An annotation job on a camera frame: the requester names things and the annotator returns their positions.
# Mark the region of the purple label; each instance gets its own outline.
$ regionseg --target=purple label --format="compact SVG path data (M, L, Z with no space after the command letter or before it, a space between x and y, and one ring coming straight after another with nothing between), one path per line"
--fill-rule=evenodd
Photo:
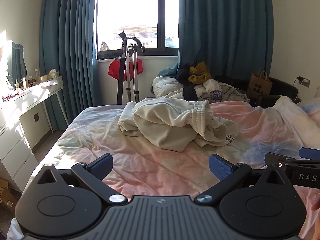
M220 90L212 91L210 93L210 95L211 95L211 99L213 99L213 100L221 100L222 99L222 92Z

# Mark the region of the gray garment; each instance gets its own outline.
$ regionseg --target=gray garment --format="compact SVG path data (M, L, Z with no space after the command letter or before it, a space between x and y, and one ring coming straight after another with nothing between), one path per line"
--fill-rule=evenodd
M243 101L248 103L250 102L250 99L247 98L246 94L240 93L239 90L234 88L233 86L230 86L223 82L219 82L219 84L221 86L222 92L222 100L220 101ZM208 100L210 103L220 102L217 100L212 100L211 95L209 93L202 94L199 100Z

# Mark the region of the mirror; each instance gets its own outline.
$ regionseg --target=mirror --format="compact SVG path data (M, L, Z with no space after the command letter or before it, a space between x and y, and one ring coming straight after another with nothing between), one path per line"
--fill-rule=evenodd
M23 46L7 41L3 46L2 57L0 60L0 79L7 84L9 90L14 89L15 82L22 81L27 76L26 65L23 60Z

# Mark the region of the multicolored blanket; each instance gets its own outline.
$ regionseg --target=multicolored blanket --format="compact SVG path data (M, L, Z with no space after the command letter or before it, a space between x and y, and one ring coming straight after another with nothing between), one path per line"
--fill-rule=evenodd
M77 162L90 163L105 153L114 159L113 171L103 180L127 197L132 195L191 195L215 185L208 159L218 154L232 163L245 162L252 168L265 166L268 152L299 157L301 147L320 149L320 101L295 105L281 97L274 107L253 108L234 101L211 104L215 116L233 120L240 134L223 147L200 148L191 142L181 153L160 149L144 137L129 137L117 126L124 106L100 106L84 110L68 127L34 171L53 163L68 169ZM308 216L300 233L304 238L318 212L311 206L318 190L296 187L306 204Z

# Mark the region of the desk leg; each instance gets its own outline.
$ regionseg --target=desk leg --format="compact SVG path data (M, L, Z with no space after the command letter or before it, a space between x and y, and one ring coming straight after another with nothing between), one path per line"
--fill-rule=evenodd
M48 111L47 111L47 108L45 107L45 102L42 101L42 104L43 104L43 106L44 106L45 115L47 116L47 120L48 120L50 129L51 129L51 131L52 131L52 133L53 133L53 129L52 129L52 125L51 125L51 122L50 122L50 119L49 119Z
M60 105L61 111L62 111L63 116L64 116L64 120L66 120L66 123L69 126L69 121L68 121L66 112L63 109L63 105L62 105L62 102L61 102L61 99L60 99L60 96L59 96L59 92L56 92L56 95L57 95L57 98L58 98L58 101L59 101L59 105Z

